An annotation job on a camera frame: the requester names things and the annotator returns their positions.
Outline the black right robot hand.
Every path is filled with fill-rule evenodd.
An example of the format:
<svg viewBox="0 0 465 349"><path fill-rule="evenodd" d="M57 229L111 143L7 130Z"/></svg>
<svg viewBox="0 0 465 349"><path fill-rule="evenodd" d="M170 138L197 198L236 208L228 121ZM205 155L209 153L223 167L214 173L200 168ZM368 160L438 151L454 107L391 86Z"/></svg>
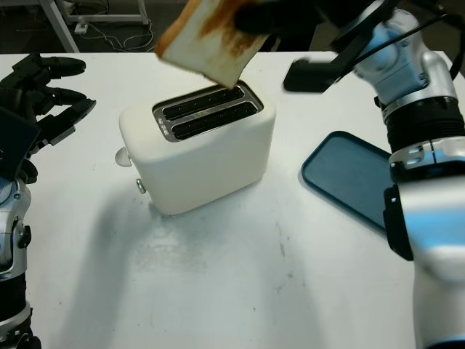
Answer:
<svg viewBox="0 0 465 349"><path fill-rule="evenodd" d="M330 22L338 28L351 23L371 1L263 1L240 7L235 27L251 35L294 36Z"/></svg>

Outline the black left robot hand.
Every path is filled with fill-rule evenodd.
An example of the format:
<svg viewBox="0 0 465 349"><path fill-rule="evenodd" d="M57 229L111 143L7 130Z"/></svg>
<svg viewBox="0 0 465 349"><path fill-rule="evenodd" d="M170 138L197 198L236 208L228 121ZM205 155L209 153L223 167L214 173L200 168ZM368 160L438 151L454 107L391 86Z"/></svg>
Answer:
<svg viewBox="0 0 465 349"><path fill-rule="evenodd" d="M85 70L86 63L80 59L33 53L13 65L12 72L1 80L1 91L9 95L7 101L15 104L22 118L39 128L32 151L64 140L94 109L97 101L85 94L49 85Z"/></svg>

